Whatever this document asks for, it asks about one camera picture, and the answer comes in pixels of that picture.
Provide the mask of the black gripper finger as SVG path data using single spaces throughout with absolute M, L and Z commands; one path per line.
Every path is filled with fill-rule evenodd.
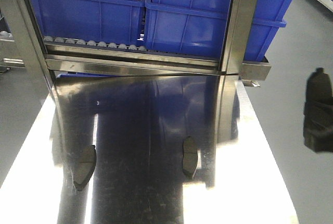
M 316 153 L 332 153 L 332 104 L 306 102 L 303 123 L 304 145 Z

